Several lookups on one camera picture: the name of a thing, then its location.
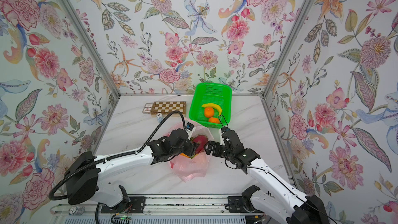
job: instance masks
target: pink plastic bag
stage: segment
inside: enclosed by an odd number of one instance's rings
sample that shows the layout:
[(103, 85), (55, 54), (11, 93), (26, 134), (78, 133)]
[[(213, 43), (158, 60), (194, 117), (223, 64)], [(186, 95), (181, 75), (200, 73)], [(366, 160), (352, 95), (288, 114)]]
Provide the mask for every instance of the pink plastic bag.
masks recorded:
[[(214, 140), (210, 130), (201, 124), (185, 119), (185, 123), (190, 122), (195, 125), (196, 129), (192, 133), (192, 137), (198, 135), (207, 136), (208, 140)], [(163, 136), (170, 136), (172, 130), (182, 128), (182, 122), (176, 124), (169, 129), (169, 132)], [(187, 182), (192, 180), (194, 177), (205, 177), (207, 167), (209, 165), (209, 160), (211, 156), (206, 155), (206, 152), (201, 152), (197, 154), (194, 158), (189, 158), (185, 156), (176, 156), (170, 161), (170, 166), (174, 174), (176, 174), (182, 181)]]

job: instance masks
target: yellow banana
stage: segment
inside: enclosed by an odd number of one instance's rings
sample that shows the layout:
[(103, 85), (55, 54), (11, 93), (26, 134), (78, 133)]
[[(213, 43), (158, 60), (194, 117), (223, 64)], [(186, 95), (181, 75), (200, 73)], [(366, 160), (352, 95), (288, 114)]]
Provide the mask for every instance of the yellow banana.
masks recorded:
[(212, 107), (214, 109), (216, 109), (218, 111), (218, 115), (220, 116), (222, 113), (222, 109), (219, 105), (214, 104), (214, 103), (207, 103), (207, 104), (203, 104), (202, 107)]

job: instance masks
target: wallpaper wall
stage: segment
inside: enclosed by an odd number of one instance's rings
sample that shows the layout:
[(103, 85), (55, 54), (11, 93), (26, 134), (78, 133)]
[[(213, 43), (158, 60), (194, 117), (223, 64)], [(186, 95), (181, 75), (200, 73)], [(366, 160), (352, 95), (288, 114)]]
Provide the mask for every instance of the wallpaper wall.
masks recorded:
[(316, 0), (267, 95), (298, 187), (342, 224), (398, 223), (397, 12)]
[(47, 223), (48, 193), (95, 146), (115, 96), (56, 0), (0, 11), (0, 223)]
[(303, 0), (70, 0), (121, 93), (260, 93)]

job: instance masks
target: table surface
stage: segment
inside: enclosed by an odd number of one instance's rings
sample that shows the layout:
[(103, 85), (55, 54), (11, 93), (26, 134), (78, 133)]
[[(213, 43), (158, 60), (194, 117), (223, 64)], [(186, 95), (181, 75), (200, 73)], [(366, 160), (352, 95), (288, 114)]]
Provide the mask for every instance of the table surface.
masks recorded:
[[(157, 118), (142, 113), (145, 103), (154, 101), (186, 101), (186, 118), (189, 118), (192, 96), (122, 96), (96, 154), (141, 147), (158, 125)], [(181, 122), (179, 117), (167, 119), (153, 140), (162, 137), (178, 122)], [(232, 96), (229, 127), (235, 130), (245, 148), (256, 151), (269, 167), (289, 182), (258, 95)], [(210, 130), (214, 139), (220, 140), (218, 129)], [(128, 194), (240, 194), (251, 185), (261, 187), (243, 171), (227, 168), (224, 160), (218, 157), (211, 157), (205, 177), (195, 177), (188, 182), (173, 174), (169, 162), (133, 168), (113, 177), (110, 182), (123, 185)]]

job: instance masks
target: green plastic basket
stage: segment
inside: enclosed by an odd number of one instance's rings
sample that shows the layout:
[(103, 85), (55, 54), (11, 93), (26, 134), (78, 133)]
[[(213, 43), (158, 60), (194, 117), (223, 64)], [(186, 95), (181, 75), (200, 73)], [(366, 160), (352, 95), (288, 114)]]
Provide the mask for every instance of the green plastic basket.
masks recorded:
[[(200, 83), (195, 89), (191, 108), (189, 110), (189, 118), (200, 123), (205, 127), (217, 128), (222, 127), (221, 124), (210, 123), (209, 118), (205, 117), (205, 108), (202, 107), (206, 103), (214, 103), (221, 107), (222, 115), (227, 123), (231, 120), (231, 98), (232, 89), (227, 85), (216, 83)], [(214, 117), (218, 118), (218, 111), (214, 109)]]

